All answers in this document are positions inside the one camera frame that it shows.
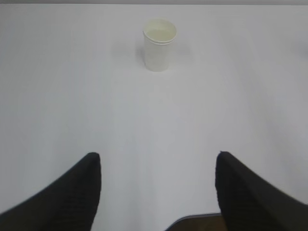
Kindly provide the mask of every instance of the white paper cup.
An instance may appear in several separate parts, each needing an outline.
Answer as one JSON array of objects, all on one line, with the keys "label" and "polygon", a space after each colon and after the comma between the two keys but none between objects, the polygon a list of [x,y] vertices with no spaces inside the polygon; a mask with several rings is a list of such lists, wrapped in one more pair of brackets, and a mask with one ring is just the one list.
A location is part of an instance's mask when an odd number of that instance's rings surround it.
[{"label": "white paper cup", "polygon": [[164,19],[152,19],[143,28],[144,62],[151,71],[168,69],[170,45],[177,35],[176,27]]}]

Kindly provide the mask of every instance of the paper cup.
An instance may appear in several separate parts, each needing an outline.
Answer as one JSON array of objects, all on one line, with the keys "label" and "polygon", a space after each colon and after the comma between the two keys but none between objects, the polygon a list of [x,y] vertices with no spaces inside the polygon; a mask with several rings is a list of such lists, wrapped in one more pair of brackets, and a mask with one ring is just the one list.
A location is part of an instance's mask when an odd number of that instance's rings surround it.
[{"label": "paper cup", "polygon": [[163,71],[169,66],[170,46],[177,35],[176,27],[164,19],[152,19],[143,29],[144,62],[151,71]]}]

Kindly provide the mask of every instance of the white tabletop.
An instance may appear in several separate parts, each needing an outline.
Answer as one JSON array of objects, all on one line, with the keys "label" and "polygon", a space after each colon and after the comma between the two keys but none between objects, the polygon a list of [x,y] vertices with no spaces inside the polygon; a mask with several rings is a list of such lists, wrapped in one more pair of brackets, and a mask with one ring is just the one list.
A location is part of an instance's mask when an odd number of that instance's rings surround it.
[{"label": "white tabletop", "polygon": [[[172,21],[170,68],[142,26]],[[0,5],[0,211],[88,152],[102,159],[94,231],[162,231],[219,212],[229,151],[308,203],[308,6]]]}]

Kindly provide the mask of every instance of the cup rim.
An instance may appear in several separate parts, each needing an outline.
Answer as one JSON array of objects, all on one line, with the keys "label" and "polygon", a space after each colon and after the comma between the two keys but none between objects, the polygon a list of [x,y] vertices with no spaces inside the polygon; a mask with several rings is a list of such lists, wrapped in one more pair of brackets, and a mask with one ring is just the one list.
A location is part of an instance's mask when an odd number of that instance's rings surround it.
[{"label": "cup rim", "polygon": [[[148,26],[148,24],[149,24],[150,22],[154,22],[154,21],[160,21],[160,22],[169,24],[169,26],[173,27],[174,30],[175,30],[175,35],[173,36],[173,38],[170,39],[170,40],[161,41],[161,40],[153,39],[153,38],[151,38],[150,36],[148,36],[147,33],[146,33],[146,27]],[[164,18],[153,18],[153,19],[150,19],[150,20],[144,25],[142,31],[143,31],[143,35],[144,35],[150,42],[155,43],[155,44],[160,44],[160,45],[166,45],[166,44],[171,43],[171,42],[174,40],[174,38],[177,36],[177,34],[178,34],[177,28],[175,27],[175,25],[174,25],[172,22],[170,22],[170,21],[168,21],[168,20],[166,20],[166,19],[164,19]]]}]

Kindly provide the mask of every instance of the table surface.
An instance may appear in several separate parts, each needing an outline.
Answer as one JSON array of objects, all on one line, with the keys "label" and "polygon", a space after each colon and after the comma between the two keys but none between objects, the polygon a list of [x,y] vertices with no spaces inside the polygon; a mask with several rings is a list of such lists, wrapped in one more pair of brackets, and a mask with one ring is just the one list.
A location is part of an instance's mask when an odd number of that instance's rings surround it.
[{"label": "table surface", "polygon": [[[178,29],[161,73],[142,61],[153,17]],[[0,211],[88,152],[94,231],[219,212],[221,150],[308,203],[307,25],[308,6],[0,5]]]}]

